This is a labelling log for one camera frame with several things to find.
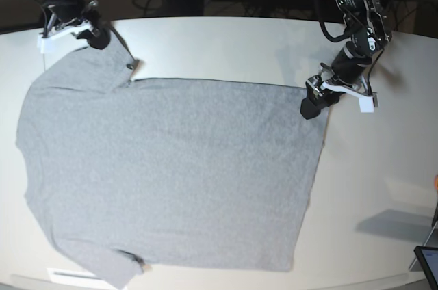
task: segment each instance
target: t-shirt sleeve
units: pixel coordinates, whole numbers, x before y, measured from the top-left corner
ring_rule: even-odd
[[[128,82],[136,61],[116,35],[103,50],[86,47],[73,51],[55,63],[32,85],[106,93]]]
[[[63,254],[117,289],[143,273],[141,262],[132,254],[79,240],[56,242]]]

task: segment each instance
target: white table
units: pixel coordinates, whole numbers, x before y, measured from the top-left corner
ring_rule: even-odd
[[[332,44],[319,25],[257,18],[118,21],[142,61],[136,78],[183,77],[304,86]],[[340,33],[340,25],[331,25]],[[0,36],[0,282],[11,274],[47,279],[47,267],[78,269],[53,250],[28,211],[15,129],[30,83],[80,43],[39,55],[37,31]],[[438,40],[395,34],[372,77],[375,114],[357,100],[334,106],[290,273],[155,266],[130,289],[386,289],[424,278],[408,273],[428,232],[437,194]]]

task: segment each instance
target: gray t-shirt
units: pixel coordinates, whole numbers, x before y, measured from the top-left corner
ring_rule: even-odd
[[[52,246],[117,288],[140,260],[289,270],[326,110],[302,118],[302,88],[130,81],[133,63],[113,36],[27,94],[17,145]]]

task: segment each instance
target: white plastic part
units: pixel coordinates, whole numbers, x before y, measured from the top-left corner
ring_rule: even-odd
[[[74,287],[85,287],[100,290],[116,290],[108,282],[96,277],[90,272],[76,272],[65,269],[48,268],[50,281],[60,285],[71,285]]]
[[[361,108],[361,112],[363,114],[372,114],[374,112],[374,97],[368,96],[359,92],[356,92],[355,90],[344,86],[344,85],[332,85],[325,81],[321,85],[322,89],[328,89],[333,92],[344,92],[346,94],[352,95],[354,97],[357,97],[359,99],[359,107]]]
[[[38,35],[37,47],[40,49],[42,54],[50,53],[55,50],[55,40],[61,38],[68,34],[79,34],[85,30],[91,30],[92,24],[89,21],[84,21],[80,25],[69,25],[59,31],[51,31],[47,38],[43,38],[42,34]]]

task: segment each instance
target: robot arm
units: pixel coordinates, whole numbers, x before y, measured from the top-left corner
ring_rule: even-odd
[[[44,0],[42,7],[51,12],[51,18],[38,37],[41,52],[52,50],[54,41],[66,34],[86,39],[96,49],[104,49],[110,43],[110,35],[100,22],[96,6],[95,0],[89,3],[84,0]]]
[[[344,14],[345,31],[332,36],[327,31],[319,0],[315,12],[325,37],[331,42],[349,39],[331,66],[321,64],[318,75],[306,82],[307,97],[302,101],[301,114],[306,119],[318,116],[322,109],[339,102],[340,96],[350,94],[359,99],[362,112],[373,112],[375,93],[362,73],[372,63],[372,56],[385,49],[391,40],[384,26],[379,0],[336,0]]]

